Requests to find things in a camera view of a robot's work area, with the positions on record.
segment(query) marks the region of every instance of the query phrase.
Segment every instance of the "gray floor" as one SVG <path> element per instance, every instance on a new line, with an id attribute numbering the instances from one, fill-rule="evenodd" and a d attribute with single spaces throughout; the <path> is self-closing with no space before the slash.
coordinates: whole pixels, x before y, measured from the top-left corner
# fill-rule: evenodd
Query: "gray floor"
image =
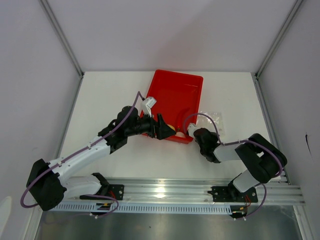
<path id="1" fill-rule="evenodd" d="M 265 206 L 247 221 L 227 215 L 114 213 L 100 219 L 47 212 L 37 240 L 301 240 L 291 206 Z"/>

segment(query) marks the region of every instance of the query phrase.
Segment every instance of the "table surface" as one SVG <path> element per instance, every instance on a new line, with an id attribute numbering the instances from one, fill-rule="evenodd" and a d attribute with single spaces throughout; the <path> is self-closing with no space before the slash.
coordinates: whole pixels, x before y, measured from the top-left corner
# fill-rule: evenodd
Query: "table surface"
<path id="1" fill-rule="evenodd" d="M 199 111 L 221 113 L 223 142 L 260 133 L 269 140 L 252 76 L 249 72 L 185 72 L 203 77 Z M 61 156 L 85 146 L 138 91 L 146 95 L 153 71 L 86 72 L 75 103 Z M 182 144 L 142 135 L 128 138 L 118 151 L 77 172 L 87 176 L 188 180 L 230 180 L 246 170 L 241 161 L 210 163 L 196 142 Z"/>

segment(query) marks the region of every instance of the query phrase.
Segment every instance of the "red tray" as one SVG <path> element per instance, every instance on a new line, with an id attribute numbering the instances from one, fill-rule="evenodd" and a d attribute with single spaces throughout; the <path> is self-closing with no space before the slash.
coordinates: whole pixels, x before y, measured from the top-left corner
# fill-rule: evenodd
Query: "red tray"
<path id="1" fill-rule="evenodd" d="M 198 112 L 203 80 L 202 76 L 156 70 L 147 93 L 147 97 L 156 99 L 156 104 L 151 109 L 154 119 L 157 120 L 157 114 L 160 113 L 165 123 L 173 126 L 176 132 L 186 134 L 183 123 L 186 117 Z M 189 118 L 185 127 L 196 121 L 197 116 Z M 193 140 L 192 137 L 185 136 L 175 135 L 167 140 L 182 144 Z"/>

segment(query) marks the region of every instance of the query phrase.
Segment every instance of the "white table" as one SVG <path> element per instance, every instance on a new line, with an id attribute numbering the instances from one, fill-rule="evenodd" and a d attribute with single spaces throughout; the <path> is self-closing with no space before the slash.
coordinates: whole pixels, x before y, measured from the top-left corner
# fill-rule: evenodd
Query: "white table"
<path id="1" fill-rule="evenodd" d="M 252 76 L 248 72 L 186 72 L 203 77 L 199 111 L 220 112 L 225 130 L 222 141 L 269 136 Z M 87 144 L 124 106 L 132 105 L 137 91 L 146 95 L 153 71 L 86 72 L 78 94 L 61 156 Z M 194 141 L 181 144 L 142 135 L 76 176 L 100 172 L 105 177 L 188 180 L 230 180 L 246 167 L 241 161 L 210 163 Z"/>

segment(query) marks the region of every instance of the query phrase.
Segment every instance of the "transparent plastic bag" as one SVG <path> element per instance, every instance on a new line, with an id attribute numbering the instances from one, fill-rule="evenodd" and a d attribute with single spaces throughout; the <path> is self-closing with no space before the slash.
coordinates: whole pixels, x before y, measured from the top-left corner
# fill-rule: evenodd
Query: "transparent plastic bag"
<path id="1" fill-rule="evenodd" d="M 219 134 L 220 136 L 225 136 L 225 128 L 224 128 L 224 122 L 222 119 L 222 114 L 221 112 L 204 112 L 204 111 L 199 111 L 199 113 L 208 115 L 210 118 L 212 118 L 212 120 L 214 121 L 216 127 L 218 128 Z M 199 128 L 206 128 L 208 129 L 210 132 L 215 133 L 215 127 L 212 124 L 212 122 L 209 120 L 209 118 L 202 116 L 202 115 L 198 115 L 197 119 L 196 119 L 196 124 L 197 127 Z"/>

